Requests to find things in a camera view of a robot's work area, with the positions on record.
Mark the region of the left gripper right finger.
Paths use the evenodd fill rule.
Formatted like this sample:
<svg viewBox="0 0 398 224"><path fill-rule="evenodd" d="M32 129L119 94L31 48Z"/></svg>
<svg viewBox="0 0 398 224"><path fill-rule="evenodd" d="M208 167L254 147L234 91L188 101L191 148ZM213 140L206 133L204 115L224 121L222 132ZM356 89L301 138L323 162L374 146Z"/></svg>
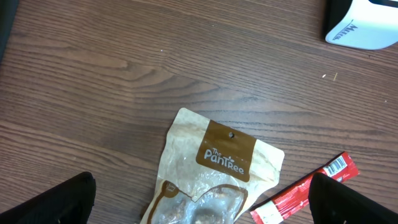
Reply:
<svg viewBox="0 0 398 224"><path fill-rule="evenodd" d="M308 195L314 224L397 224L397 214L322 173Z"/></svg>

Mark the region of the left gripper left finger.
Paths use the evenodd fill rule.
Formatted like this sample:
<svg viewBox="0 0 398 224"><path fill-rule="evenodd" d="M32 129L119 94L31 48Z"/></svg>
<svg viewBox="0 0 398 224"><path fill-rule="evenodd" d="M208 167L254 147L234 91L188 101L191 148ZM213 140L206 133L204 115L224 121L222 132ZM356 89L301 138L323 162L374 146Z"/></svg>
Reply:
<svg viewBox="0 0 398 224"><path fill-rule="evenodd" d="M82 172L2 212L1 224L87 224L95 196L95 179Z"/></svg>

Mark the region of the red snack bar wrapper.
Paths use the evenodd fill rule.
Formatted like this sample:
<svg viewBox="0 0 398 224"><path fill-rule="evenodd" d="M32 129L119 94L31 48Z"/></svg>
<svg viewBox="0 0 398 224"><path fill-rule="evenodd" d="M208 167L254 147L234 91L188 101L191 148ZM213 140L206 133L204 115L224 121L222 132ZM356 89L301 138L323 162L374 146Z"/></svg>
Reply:
<svg viewBox="0 0 398 224"><path fill-rule="evenodd" d="M310 183L315 173L325 174L338 182L344 182L359 174L359 170L347 152L338 154L324 166L307 174L266 201L254 206L250 214L256 224L280 224L309 204Z"/></svg>

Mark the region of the brown Pantree snack pouch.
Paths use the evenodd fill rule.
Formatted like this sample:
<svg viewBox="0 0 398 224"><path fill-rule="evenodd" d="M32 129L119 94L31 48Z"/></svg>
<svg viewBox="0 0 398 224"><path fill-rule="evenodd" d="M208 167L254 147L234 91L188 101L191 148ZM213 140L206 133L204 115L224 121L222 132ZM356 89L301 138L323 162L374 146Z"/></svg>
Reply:
<svg viewBox="0 0 398 224"><path fill-rule="evenodd" d="M186 108L166 136L142 223L234 223L279 183L284 152Z"/></svg>

